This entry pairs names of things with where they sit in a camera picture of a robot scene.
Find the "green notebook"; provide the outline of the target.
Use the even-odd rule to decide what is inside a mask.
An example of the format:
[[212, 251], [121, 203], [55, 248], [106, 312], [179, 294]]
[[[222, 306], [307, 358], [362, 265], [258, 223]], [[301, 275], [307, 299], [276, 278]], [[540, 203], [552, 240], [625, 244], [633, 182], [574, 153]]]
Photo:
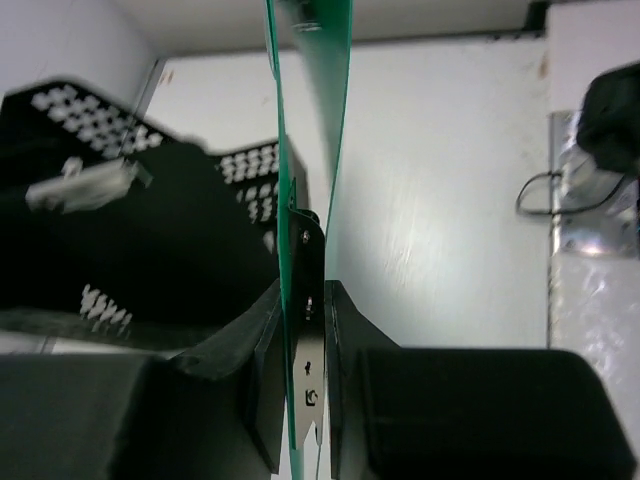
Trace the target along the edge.
[[342, 157], [352, 45], [350, 1], [268, 1], [280, 170], [277, 251], [284, 328], [289, 465], [305, 472], [323, 443], [325, 241]]

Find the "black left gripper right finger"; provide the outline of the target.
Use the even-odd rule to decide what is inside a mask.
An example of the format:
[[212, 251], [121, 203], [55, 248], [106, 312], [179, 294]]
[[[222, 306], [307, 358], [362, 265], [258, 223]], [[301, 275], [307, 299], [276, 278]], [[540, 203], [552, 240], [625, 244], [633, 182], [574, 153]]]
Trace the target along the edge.
[[599, 376], [551, 349], [409, 348], [325, 285], [335, 479], [631, 479]]

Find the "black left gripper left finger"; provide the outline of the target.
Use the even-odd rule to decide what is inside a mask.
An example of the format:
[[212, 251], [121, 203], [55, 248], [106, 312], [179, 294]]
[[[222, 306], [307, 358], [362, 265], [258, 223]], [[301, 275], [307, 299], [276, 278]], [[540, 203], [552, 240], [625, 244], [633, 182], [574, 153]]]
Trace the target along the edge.
[[284, 415], [280, 287], [202, 343], [5, 354], [5, 479], [268, 479]]

